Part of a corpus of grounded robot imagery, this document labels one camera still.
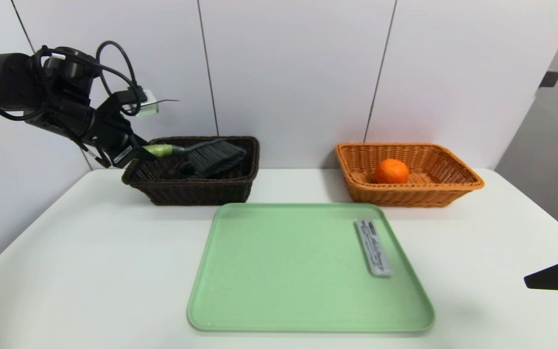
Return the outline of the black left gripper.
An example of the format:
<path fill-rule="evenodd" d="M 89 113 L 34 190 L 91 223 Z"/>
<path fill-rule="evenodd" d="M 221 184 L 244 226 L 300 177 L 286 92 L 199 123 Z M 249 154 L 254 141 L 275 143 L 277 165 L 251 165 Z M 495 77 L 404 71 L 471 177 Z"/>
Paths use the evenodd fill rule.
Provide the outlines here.
<path fill-rule="evenodd" d="M 157 156 L 143 148 L 147 141 L 135 134 L 131 122 L 121 113 L 96 115 L 90 132 L 90 146 L 96 149 L 92 157 L 99 165 L 124 168 L 133 159 L 155 160 Z"/>

